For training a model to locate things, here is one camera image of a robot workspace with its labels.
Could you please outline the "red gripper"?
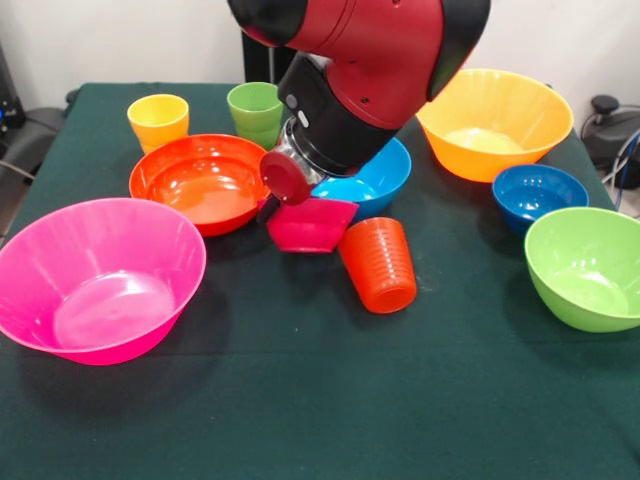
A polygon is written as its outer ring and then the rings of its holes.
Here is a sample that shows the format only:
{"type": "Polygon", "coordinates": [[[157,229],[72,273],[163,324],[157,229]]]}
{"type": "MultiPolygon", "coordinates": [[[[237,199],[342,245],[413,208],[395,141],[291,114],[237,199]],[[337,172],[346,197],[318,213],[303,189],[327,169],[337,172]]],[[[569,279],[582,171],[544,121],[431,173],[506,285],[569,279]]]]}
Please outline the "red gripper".
{"type": "Polygon", "coordinates": [[[281,202],[299,205],[310,196],[311,184],[303,166],[293,154],[278,150],[268,152],[260,162],[260,173],[264,184],[274,195],[259,204],[256,221],[260,224],[266,224],[271,219],[281,202]]]}

